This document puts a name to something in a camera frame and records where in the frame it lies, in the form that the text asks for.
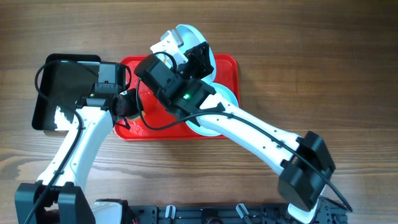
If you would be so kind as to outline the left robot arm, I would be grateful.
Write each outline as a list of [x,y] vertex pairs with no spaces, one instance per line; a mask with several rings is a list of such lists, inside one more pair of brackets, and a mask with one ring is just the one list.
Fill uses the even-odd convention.
[[88,173],[105,137],[121,119],[136,116],[140,103],[130,89],[131,70],[102,63],[97,83],[71,108],[74,120],[51,164],[33,184],[15,194],[19,223],[132,223],[128,202],[101,199],[89,205],[84,195]]

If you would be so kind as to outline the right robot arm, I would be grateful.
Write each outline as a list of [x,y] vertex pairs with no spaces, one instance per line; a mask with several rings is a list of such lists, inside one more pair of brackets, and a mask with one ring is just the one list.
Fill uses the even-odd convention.
[[320,197],[336,167],[324,139],[271,126],[228,101],[202,79],[214,70],[207,42],[178,60],[168,52],[148,55],[135,68],[139,77],[179,122],[220,133],[264,161],[278,176],[288,213],[301,223],[314,220]]

